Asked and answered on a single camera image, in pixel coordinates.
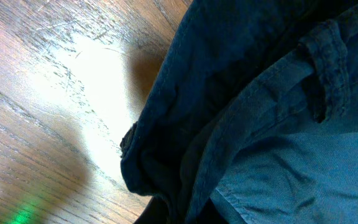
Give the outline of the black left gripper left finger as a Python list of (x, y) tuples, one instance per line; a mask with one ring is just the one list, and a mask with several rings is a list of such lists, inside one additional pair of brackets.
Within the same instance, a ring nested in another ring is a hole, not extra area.
[(152, 197), (134, 224), (166, 224), (168, 217), (167, 204), (158, 197)]

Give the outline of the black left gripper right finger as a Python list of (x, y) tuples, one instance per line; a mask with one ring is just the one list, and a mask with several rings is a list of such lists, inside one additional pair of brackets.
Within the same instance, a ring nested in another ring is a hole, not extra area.
[(220, 215), (212, 200), (209, 199), (196, 218), (196, 224), (228, 224), (228, 222)]

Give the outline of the navy blue shorts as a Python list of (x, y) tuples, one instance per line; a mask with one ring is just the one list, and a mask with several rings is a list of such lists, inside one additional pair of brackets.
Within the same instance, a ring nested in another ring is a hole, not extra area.
[(167, 223), (358, 223), (358, 1), (193, 1), (121, 150)]

